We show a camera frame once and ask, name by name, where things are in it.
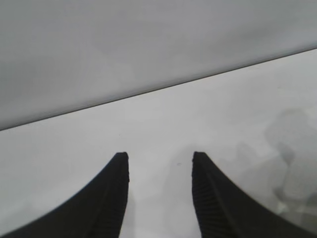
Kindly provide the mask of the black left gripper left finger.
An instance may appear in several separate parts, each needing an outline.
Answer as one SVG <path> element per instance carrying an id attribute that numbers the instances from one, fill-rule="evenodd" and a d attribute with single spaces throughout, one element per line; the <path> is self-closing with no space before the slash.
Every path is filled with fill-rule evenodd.
<path id="1" fill-rule="evenodd" d="M 6 238 L 117 238 L 126 211 L 128 154 L 118 152 L 79 192 Z"/>

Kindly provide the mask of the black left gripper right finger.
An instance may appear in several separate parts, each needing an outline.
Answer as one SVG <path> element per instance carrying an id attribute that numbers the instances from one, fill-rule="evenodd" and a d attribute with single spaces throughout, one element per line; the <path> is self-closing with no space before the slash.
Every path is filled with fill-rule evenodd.
<path id="1" fill-rule="evenodd" d="M 194 152 L 192 197 L 204 238 L 315 238 L 260 205 L 204 152 Z"/>

